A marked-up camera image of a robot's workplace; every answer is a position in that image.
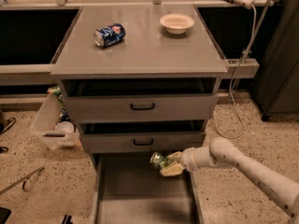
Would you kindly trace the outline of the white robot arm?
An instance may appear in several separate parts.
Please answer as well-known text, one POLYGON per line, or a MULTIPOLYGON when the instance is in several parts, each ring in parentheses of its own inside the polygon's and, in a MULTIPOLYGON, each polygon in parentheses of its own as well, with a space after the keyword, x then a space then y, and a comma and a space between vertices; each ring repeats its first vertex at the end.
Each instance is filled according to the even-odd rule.
POLYGON ((203 167, 236 168, 290 217, 290 224, 299 224, 299 183, 246 156, 226 138, 162 157, 160 173, 173 176, 203 167))

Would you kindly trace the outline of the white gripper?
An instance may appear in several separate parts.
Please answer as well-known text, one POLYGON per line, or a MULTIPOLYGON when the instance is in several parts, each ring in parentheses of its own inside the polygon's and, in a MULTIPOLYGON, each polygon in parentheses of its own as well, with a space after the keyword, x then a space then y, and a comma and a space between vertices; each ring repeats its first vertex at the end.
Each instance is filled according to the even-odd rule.
POLYGON ((164 167, 160 171, 160 174, 162 176, 175 176, 181 175, 184 169, 188 172, 196 171, 198 169, 198 166, 195 162, 194 151, 195 148, 192 147, 187 148, 182 152, 177 151, 167 155, 166 157, 173 162, 168 166, 164 167))

